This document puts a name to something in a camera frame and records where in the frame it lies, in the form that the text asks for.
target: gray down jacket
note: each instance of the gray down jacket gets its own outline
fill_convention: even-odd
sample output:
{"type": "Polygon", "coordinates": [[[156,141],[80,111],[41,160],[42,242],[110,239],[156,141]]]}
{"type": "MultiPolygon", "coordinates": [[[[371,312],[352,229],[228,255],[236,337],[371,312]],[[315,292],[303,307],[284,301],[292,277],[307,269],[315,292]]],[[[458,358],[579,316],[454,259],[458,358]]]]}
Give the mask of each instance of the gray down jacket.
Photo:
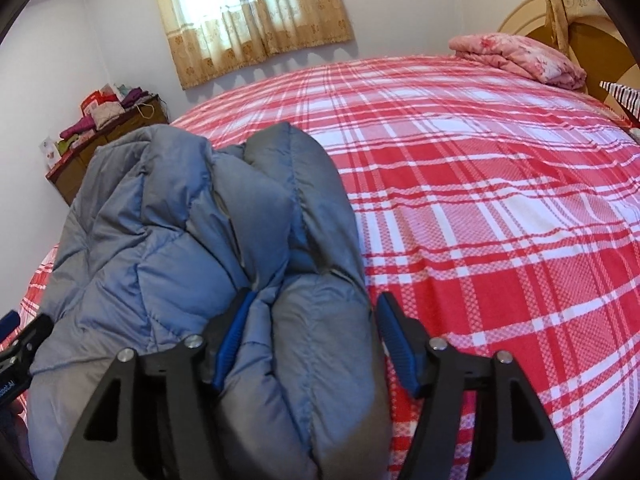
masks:
{"type": "Polygon", "coordinates": [[[52,480],[111,360],[199,333],[258,292],[215,417],[239,480],[377,480],[389,406],[353,211],[329,156],[290,124],[214,150],[170,126],[99,149],[66,220],[28,405],[52,480]]]}

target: beige curtain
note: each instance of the beige curtain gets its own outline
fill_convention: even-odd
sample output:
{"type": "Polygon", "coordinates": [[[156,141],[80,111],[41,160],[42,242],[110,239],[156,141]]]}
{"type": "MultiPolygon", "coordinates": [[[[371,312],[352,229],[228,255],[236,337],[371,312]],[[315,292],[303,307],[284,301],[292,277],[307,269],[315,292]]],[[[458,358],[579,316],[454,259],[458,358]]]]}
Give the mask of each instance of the beige curtain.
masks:
{"type": "Polygon", "coordinates": [[[558,50],[569,54],[569,25],[587,16],[608,18],[597,0],[545,0],[546,25],[558,50]]]}
{"type": "Polygon", "coordinates": [[[158,0],[182,88],[270,56],[353,39],[341,0],[158,0]]]}

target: wooden dresser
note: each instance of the wooden dresser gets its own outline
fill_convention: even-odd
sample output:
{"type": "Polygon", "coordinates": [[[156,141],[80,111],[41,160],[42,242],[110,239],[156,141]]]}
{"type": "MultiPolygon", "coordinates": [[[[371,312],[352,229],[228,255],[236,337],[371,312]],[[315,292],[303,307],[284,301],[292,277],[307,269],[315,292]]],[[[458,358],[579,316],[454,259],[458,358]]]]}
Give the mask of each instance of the wooden dresser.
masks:
{"type": "Polygon", "coordinates": [[[144,105],[131,108],[116,120],[111,121],[96,135],[80,146],[69,150],[47,173],[47,179],[56,187],[69,205],[73,202],[96,148],[113,142],[129,132],[152,124],[167,124],[168,120],[157,95],[149,96],[144,105]]]}

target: metal screw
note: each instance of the metal screw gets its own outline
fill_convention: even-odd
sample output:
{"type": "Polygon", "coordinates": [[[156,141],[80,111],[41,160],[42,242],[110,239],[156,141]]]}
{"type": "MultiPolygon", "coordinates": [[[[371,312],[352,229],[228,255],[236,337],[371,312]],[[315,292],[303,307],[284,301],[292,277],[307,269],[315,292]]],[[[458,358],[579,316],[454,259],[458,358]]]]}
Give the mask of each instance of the metal screw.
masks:
{"type": "Polygon", "coordinates": [[[510,352],[507,352],[506,350],[500,350],[495,356],[498,358],[498,361],[500,361],[502,364],[508,365],[513,363],[513,356],[511,355],[510,352]]]}
{"type": "Polygon", "coordinates": [[[128,363],[136,356],[136,351],[133,348],[125,348],[120,350],[118,354],[118,361],[121,363],[128,363]]]}
{"type": "Polygon", "coordinates": [[[429,339],[429,346],[434,350],[444,350],[449,344],[441,337],[432,337],[429,339]]]}
{"type": "Polygon", "coordinates": [[[204,339],[202,338],[201,335],[190,335],[187,339],[184,340],[184,345],[193,350],[194,348],[200,348],[202,346],[202,343],[204,343],[204,339]]]}

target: magenta cloth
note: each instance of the magenta cloth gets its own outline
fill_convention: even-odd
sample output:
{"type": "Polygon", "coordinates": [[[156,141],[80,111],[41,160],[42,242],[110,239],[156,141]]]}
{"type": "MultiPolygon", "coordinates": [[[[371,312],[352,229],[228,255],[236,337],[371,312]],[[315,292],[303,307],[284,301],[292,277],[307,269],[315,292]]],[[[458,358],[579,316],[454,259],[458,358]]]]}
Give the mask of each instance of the magenta cloth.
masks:
{"type": "Polygon", "coordinates": [[[135,102],[141,97],[146,97],[149,95],[149,92],[143,90],[142,88],[134,88],[131,92],[129,92],[126,97],[120,103],[123,108],[129,108],[135,104],[135,102]]]}
{"type": "Polygon", "coordinates": [[[457,36],[449,41],[456,56],[566,90],[582,88],[587,73],[562,52],[525,36],[502,32],[457,36]]]}
{"type": "Polygon", "coordinates": [[[89,130],[95,128],[95,121],[91,115],[87,117],[83,117],[76,124],[74,124],[71,128],[67,128],[64,132],[60,133],[60,139],[68,140],[74,135],[84,134],[89,130]]]}

